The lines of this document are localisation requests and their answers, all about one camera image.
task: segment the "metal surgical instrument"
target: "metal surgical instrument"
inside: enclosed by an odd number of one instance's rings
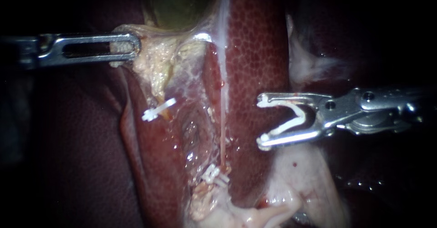
[[[261,93],[258,107],[288,106],[297,117],[261,135],[257,139],[258,147],[268,151],[331,136],[336,129],[356,135],[402,132],[411,127],[411,123],[403,119],[403,113],[414,112],[417,109],[414,102],[431,94],[430,90],[421,88],[355,88],[341,97],[316,93]],[[289,132],[288,129],[305,121],[305,113],[298,106],[310,107],[315,112],[315,121],[307,129]]]
[[[98,43],[129,42],[132,48],[124,53],[73,53],[67,55],[65,47],[69,45],[87,45]],[[0,44],[12,46],[17,58],[13,60],[20,69],[33,70],[52,66],[64,66],[88,62],[129,61],[133,60],[141,49],[141,42],[131,33],[103,34],[42,34],[39,36],[3,36]]]

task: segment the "white clip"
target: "white clip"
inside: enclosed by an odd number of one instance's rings
[[[167,100],[165,103],[159,105],[154,109],[148,109],[144,111],[144,115],[141,117],[143,121],[151,122],[154,119],[158,118],[158,114],[170,107],[171,105],[176,103],[176,99],[172,98]]]
[[[203,173],[202,179],[205,180],[207,184],[215,183],[221,187],[226,187],[226,184],[229,182],[229,177],[220,173],[220,168],[213,163],[209,165],[205,173]]]
[[[270,135],[279,135],[292,127],[302,125],[306,121],[305,112],[289,100],[273,100],[269,101],[267,96],[261,96],[261,101],[257,103],[260,108],[275,107],[275,106],[286,106],[292,109],[297,117],[279,125],[277,128],[271,130],[268,133],[264,133],[259,138],[257,138],[258,143],[265,142],[270,138]]]

